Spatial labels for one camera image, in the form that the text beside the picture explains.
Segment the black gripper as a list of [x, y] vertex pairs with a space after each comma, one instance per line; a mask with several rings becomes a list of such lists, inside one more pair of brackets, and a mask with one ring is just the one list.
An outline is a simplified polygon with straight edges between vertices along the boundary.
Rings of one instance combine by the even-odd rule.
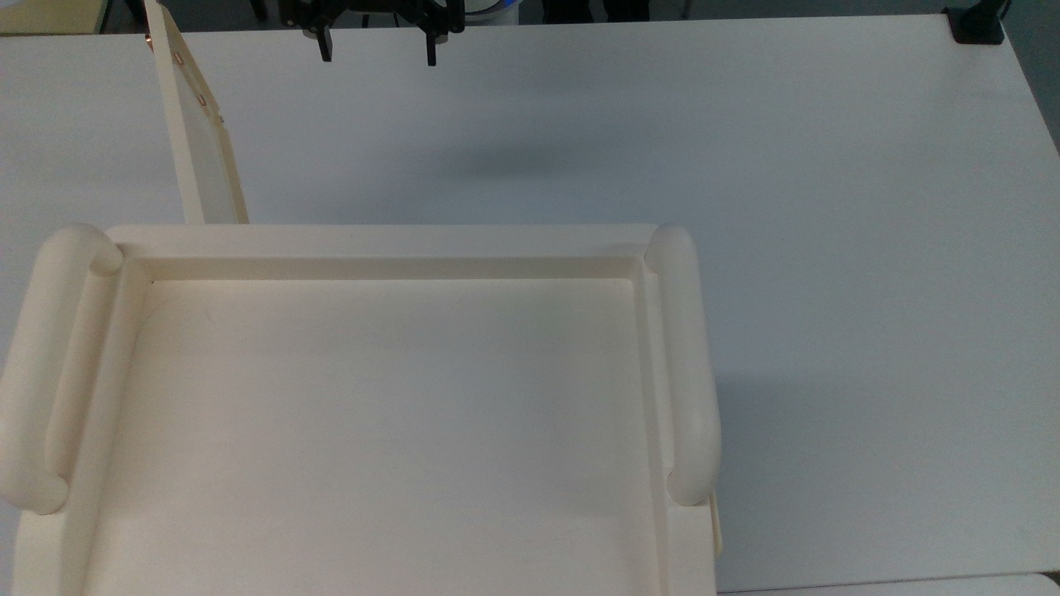
[[332, 27], [346, 12], [388, 14], [425, 32], [426, 60], [438, 65], [440, 37], [465, 29], [463, 1], [281, 1], [280, 23], [313, 33], [323, 62], [333, 60]]

